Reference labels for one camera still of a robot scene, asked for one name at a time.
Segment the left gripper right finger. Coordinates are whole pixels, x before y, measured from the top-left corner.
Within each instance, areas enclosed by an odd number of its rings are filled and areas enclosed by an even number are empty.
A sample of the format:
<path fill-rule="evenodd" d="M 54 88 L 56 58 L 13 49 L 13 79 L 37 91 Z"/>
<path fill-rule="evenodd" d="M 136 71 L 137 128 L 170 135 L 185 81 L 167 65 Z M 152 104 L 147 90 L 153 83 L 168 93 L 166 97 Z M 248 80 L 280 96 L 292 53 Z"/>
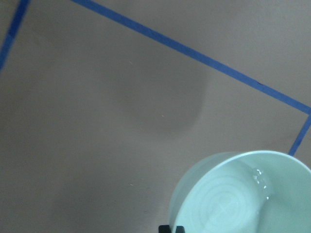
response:
<path fill-rule="evenodd" d="M 175 233 L 185 233 L 185 229 L 183 226 L 176 226 Z"/>

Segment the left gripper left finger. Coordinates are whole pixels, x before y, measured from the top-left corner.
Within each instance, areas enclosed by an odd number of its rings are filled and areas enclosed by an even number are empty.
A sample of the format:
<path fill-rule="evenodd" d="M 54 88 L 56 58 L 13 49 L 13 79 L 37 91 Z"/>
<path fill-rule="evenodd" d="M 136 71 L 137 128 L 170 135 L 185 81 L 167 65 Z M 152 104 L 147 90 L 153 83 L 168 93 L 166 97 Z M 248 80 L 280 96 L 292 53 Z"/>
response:
<path fill-rule="evenodd" d="M 158 227 L 158 233 L 171 233 L 171 228 L 169 225 L 160 225 Z"/>

